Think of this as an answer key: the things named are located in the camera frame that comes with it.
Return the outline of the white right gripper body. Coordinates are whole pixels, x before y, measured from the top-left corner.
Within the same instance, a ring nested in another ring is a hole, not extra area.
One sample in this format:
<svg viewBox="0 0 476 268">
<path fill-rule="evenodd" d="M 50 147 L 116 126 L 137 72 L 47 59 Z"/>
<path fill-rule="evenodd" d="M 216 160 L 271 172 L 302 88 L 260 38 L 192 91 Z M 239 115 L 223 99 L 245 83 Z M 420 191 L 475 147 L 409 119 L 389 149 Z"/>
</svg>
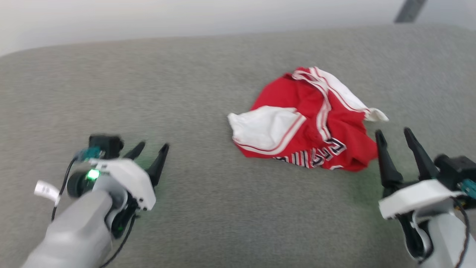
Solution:
<svg viewBox="0 0 476 268">
<path fill-rule="evenodd" d="M 463 212 L 460 190 L 451 191 L 436 179 L 417 182 L 379 200 L 386 220 L 397 220 L 406 249 L 414 261 L 462 261 Z"/>
</svg>

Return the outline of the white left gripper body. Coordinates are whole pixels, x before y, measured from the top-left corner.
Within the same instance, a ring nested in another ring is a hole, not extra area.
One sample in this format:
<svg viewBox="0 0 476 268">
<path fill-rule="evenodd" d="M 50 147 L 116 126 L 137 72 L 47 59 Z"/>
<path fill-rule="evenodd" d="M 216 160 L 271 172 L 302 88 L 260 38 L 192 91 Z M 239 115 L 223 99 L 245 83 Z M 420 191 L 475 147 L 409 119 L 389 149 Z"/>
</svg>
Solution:
<svg viewBox="0 0 476 268">
<path fill-rule="evenodd" d="M 104 219 L 112 236 L 119 239 L 137 211 L 150 211 L 156 204 L 150 177 L 127 158 L 91 159 L 89 163 L 92 167 L 89 178 L 94 181 L 92 191 L 105 193 L 112 200 Z"/>
</svg>

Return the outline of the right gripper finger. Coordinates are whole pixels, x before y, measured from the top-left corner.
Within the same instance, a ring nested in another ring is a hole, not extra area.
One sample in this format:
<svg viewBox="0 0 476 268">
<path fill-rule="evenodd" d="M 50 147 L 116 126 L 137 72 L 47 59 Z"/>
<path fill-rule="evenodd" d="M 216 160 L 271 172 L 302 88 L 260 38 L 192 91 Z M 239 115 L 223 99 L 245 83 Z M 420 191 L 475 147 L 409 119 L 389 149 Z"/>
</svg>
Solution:
<svg viewBox="0 0 476 268">
<path fill-rule="evenodd" d="M 398 188 L 403 183 L 402 174 L 396 169 L 388 153 L 388 144 L 381 130 L 375 133 L 381 185 L 384 188 Z"/>
<path fill-rule="evenodd" d="M 419 181 L 434 179 L 438 176 L 438 168 L 426 153 L 423 146 L 418 142 L 409 127 L 403 129 L 408 147 L 412 150 L 419 171 Z"/>
</svg>

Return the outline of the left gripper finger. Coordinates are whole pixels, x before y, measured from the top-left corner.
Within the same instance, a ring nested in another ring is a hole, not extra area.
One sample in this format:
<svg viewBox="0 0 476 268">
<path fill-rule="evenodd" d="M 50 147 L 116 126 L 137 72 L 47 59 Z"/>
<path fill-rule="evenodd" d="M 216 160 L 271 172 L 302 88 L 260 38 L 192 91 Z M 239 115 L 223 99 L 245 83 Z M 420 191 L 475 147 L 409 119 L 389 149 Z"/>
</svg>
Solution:
<svg viewBox="0 0 476 268">
<path fill-rule="evenodd" d="M 153 161 L 151 166 L 147 169 L 148 176 L 150 178 L 151 185 L 153 187 L 156 187 L 159 183 L 160 176 L 162 174 L 162 170 L 165 165 L 165 160 L 168 155 L 170 145 L 169 144 L 164 144 L 160 151 L 158 152 L 158 156 L 156 159 Z"/>
<path fill-rule="evenodd" d="M 124 155 L 124 158 L 135 160 L 141 154 L 145 145 L 146 145 L 145 141 L 139 142 L 133 149 L 131 149 L 131 151 L 128 151 Z"/>
</svg>

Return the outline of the red white sports jersey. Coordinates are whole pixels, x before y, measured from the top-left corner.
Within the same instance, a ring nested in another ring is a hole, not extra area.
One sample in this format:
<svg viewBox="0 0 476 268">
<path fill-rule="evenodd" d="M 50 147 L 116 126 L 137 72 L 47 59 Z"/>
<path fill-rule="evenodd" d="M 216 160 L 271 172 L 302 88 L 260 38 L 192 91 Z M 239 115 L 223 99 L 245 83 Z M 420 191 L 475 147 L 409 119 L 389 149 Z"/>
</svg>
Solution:
<svg viewBox="0 0 476 268">
<path fill-rule="evenodd" d="M 388 121 L 317 67 L 282 75 L 264 87 L 250 111 L 227 118 L 232 140 L 245 157 L 352 172 L 377 158 L 364 122 Z"/>
</svg>

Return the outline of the grey fabric sofa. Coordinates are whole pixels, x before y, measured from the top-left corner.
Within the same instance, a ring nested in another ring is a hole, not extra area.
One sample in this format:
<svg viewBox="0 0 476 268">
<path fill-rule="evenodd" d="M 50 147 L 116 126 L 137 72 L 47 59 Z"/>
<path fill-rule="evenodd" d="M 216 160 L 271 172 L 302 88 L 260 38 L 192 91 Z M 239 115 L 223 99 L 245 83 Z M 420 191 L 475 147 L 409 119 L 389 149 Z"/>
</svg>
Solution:
<svg viewBox="0 0 476 268">
<path fill-rule="evenodd" d="M 42 241 L 60 187 L 93 133 L 170 150 L 157 202 L 109 268 L 415 268 L 399 223 L 379 212 L 376 161 L 359 173 L 246 158 L 227 115 L 300 66 L 335 75 L 367 106 L 406 180 L 410 127 L 431 157 L 476 161 L 476 32 L 435 25 L 157 38 L 0 57 L 0 268 Z"/>
</svg>

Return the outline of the grey slanted metal bar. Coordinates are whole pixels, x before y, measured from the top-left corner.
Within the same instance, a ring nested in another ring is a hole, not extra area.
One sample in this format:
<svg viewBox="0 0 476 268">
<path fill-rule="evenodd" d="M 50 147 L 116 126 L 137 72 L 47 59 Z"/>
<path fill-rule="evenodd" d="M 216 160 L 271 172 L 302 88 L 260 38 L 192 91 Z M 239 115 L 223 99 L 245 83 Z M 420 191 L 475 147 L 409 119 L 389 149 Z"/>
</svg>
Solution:
<svg viewBox="0 0 476 268">
<path fill-rule="evenodd" d="M 427 0 L 405 0 L 394 19 L 394 23 L 414 23 L 426 3 Z"/>
</svg>

